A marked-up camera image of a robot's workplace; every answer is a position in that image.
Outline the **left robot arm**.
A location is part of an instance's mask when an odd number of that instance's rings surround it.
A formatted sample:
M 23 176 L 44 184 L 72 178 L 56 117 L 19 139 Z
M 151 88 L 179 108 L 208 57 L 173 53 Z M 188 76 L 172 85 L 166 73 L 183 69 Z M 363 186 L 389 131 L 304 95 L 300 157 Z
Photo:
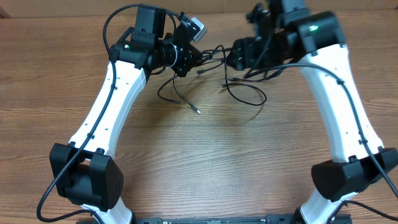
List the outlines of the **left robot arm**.
M 149 77 L 171 68 L 184 77 L 201 59 L 195 43 L 206 27 L 197 18 L 159 6 L 138 4 L 136 23 L 113 45 L 101 90 L 67 144 L 54 144 L 50 189 L 89 213 L 96 223 L 133 223 L 122 198 L 124 176 L 115 163 L 116 145 L 133 102 Z

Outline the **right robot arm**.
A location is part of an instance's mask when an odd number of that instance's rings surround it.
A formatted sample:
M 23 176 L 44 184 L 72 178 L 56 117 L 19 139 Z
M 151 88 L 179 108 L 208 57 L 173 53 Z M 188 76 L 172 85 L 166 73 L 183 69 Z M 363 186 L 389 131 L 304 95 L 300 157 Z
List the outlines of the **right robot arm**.
M 269 80 L 297 67 L 308 82 L 330 142 L 331 158 L 311 169 L 315 185 L 295 213 L 277 223 L 351 223 L 339 211 L 397 166 L 397 150 L 384 147 L 368 120 L 349 62 L 349 50 L 333 12 L 310 12 L 303 1 L 256 4 L 246 16 L 254 37 L 234 42 L 226 63 Z

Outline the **black cable long tail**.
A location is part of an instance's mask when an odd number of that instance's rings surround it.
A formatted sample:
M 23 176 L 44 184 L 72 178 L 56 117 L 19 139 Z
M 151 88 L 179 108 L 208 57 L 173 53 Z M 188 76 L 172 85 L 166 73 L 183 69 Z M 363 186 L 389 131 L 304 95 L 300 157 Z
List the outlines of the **black cable long tail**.
M 193 105 L 191 102 L 189 102 L 188 100 L 186 100 L 177 90 L 177 87 L 175 85 L 175 79 L 178 78 L 177 74 L 174 74 L 172 78 L 170 78 L 169 80 L 167 80 L 164 84 L 162 84 L 162 86 L 158 89 L 157 91 L 157 96 L 164 100 L 164 101 L 168 101 L 171 103 L 175 103 L 175 104 L 181 104 L 181 102 L 177 101 L 177 100 L 173 100 L 173 99 L 169 99 L 169 98 L 165 98 L 160 94 L 160 91 L 170 82 L 172 82 L 172 86 L 174 88 L 174 92 L 178 95 L 178 97 L 183 100 L 184 102 L 186 102 L 186 104 L 188 104 L 195 112 L 197 112 L 198 114 L 201 114 L 201 111 L 195 106 Z

